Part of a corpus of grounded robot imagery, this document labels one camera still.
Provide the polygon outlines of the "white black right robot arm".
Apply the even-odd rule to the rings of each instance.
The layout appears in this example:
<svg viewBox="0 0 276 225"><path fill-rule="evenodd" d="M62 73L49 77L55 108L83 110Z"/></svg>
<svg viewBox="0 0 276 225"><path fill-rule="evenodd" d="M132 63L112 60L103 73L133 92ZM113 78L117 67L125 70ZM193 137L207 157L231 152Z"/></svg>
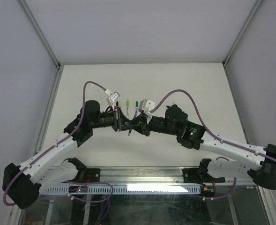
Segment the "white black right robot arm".
<svg viewBox="0 0 276 225"><path fill-rule="evenodd" d="M273 144L262 147L225 139L190 122L188 115L177 105L167 108L164 117L154 116L149 120L141 113L125 124L145 136L151 132L175 135L177 142L185 148L213 152L230 159L224 165L217 160L202 159L197 170L202 181L221 177L245 178L263 188L276 190L276 146Z"/></svg>

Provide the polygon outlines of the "white pen green end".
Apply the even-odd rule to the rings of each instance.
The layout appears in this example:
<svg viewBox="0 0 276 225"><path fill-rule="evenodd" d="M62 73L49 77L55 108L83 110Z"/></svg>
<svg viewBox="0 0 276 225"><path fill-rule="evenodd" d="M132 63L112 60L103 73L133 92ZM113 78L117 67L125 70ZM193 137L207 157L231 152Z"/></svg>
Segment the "white pen green end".
<svg viewBox="0 0 276 225"><path fill-rule="evenodd" d="M138 108L139 108L139 102L136 101L135 102L135 112L134 112L134 118L137 117L137 114L138 114Z"/></svg>

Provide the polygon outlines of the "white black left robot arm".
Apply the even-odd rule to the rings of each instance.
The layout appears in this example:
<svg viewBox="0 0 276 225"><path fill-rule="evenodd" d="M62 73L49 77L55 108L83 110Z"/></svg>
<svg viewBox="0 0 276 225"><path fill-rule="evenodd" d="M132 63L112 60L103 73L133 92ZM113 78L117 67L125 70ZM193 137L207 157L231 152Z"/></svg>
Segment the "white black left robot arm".
<svg viewBox="0 0 276 225"><path fill-rule="evenodd" d="M52 185L69 180L83 181L86 177L86 165L76 158L69 160L71 167L56 170L51 167L60 157L90 139L95 128L112 127L115 131L124 131L130 128L130 123L131 120L119 106L112 105L109 111L102 112L97 101L85 102L80 114L64 128L50 147L19 165L10 163L5 167L2 183L4 204L17 205L23 210L31 206L41 192Z"/></svg>

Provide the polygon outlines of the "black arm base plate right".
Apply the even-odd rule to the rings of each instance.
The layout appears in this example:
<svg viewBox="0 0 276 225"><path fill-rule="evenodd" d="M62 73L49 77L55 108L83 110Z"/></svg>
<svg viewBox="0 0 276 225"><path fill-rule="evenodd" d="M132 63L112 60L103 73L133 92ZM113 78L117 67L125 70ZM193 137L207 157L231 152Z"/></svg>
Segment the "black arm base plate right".
<svg viewBox="0 0 276 225"><path fill-rule="evenodd" d="M225 177L213 178L209 174L198 173L197 168L184 168L182 169L182 176L184 183L197 183L204 185L204 183L225 183Z"/></svg>

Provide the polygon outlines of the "blue capped pen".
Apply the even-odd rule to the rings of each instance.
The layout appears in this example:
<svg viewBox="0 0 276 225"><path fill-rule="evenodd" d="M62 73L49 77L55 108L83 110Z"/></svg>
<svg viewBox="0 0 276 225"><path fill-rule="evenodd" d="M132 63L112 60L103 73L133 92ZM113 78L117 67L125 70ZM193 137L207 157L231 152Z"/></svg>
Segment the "blue capped pen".
<svg viewBox="0 0 276 225"><path fill-rule="evenodd" d="M138 111L136 110L135 113L134 113L133 119L135 119L137 117L137 114L138 114ZM131 132L132 132L132 129L129 129L128 136L131 135Z"/></svg>

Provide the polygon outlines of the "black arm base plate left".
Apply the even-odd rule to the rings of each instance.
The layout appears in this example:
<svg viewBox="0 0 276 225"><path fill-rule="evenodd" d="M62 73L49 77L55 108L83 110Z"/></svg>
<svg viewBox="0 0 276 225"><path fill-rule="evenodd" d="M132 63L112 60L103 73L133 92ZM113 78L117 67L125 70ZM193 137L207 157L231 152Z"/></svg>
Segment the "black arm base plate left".
<svg viewBox="0 0 276 225"><path fill-rule="evenodd" d="M101 176L100 168L84 168L79 170L75 178L68 179L64 183L67 183L68 181L71 181L73 183L99 182L100 176Z"/></svg>

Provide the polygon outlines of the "silver pen lime end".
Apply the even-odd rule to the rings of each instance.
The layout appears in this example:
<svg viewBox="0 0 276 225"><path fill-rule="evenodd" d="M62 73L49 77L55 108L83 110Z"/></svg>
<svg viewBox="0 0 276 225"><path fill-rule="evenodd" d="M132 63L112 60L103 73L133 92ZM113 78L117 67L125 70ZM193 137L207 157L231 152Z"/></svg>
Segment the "silver pen lime end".
<svg viewBox="0 0 276 225"><path fill-rule="evenodd" d="M130 102L129 102L129 100L127 100L126 101L126 108L127 108L127 110L126 110L126 116L127 116L127 118L129 119L129 106L130 106Z"/></svg>

